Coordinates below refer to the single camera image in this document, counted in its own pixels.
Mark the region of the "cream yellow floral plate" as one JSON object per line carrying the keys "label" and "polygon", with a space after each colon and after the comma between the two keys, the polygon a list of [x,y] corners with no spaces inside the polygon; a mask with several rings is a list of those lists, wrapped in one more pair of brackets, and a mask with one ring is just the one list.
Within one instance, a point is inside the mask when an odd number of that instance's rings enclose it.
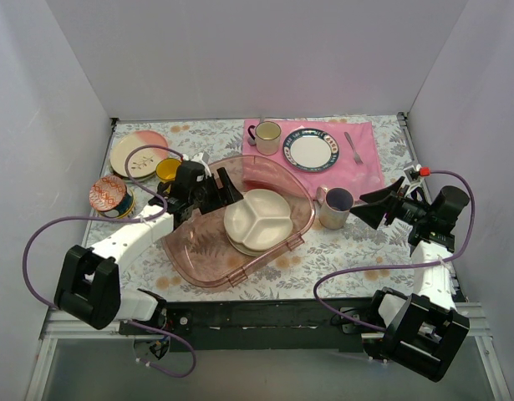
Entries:
{"label": "cream yellow floral plate", "polygon": [[233,241],[230,237],[228,237],[227,239],[236,250],[238,250],[240,253],[242,253],[244,255],[259,257],[265,253],[265,251],[254,251],[252,249],[249,249],[246,246],[244,246],[242,243]]}

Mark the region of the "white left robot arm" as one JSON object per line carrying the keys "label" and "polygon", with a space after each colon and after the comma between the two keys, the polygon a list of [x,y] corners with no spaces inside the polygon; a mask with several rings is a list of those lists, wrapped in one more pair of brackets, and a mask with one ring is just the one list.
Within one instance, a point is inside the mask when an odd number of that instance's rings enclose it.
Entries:
{"label": "white left robot arm", "polygon": [[122,289],[120,269],[174,232],[194,211],[205,215],[242,198],[225,169],[211,173],[201,162],[183,162],[169,192],[156,193],[132,222],[89,248],[68,250],[55,306],[95,329],[115,320],[135,320],[147,333],[161,332],[167,323],[161,297],[145,290]]}

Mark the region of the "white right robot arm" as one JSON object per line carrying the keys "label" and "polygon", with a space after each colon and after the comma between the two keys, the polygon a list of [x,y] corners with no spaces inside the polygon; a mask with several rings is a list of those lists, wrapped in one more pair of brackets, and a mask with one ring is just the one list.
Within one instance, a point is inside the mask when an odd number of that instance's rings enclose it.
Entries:
{"label": "white right robot arm", "polygon": [[374,229],[394,220],[410,225],[408,242],[415,264],[410,295],[389,287],[374,294],[367,320],[383,333],[365,333],[364,351],[371,358],[396,362],[438,382],[470,330],[468,317],[456,310],[448,260],[455,251],[452,231],[471,197],[447,185],[428,202],[421,188],[412,189],[398,180],[362,195],[360,201],[351,212]]}

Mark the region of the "cream divided plate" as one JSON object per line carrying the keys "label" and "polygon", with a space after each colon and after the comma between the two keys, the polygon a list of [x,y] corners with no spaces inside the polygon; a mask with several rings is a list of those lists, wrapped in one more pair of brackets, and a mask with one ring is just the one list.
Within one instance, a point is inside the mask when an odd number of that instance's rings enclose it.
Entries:
{"label": "cream divided plate", "polygon": [[225,209],[223,219],[229,238],[253,251],[266,251],[288,238],[293,230],[291,208],[277,192],[248,191]]}

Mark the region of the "pink transparent plastic bin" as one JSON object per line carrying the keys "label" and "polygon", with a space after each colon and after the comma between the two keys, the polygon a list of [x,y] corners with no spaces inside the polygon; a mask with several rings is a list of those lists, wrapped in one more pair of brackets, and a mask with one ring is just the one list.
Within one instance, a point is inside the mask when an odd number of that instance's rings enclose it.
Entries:
{"label": "pink transparent plastic bin", "polygon": [[259,155],[239,155],[210,165],[216,173],[224,168],[241,192],[265,189],[282,196],[291,209],[293,229],[271,249],[249,256],[227,239],[223,224],[225,209],[202,215],[194,211],[190,220],[162,239],[166,255],[190,284],[223,290],[245,281],[256,270],[303,244],[303,235],[313,224],[315,207],[308,191],[285,167]]}

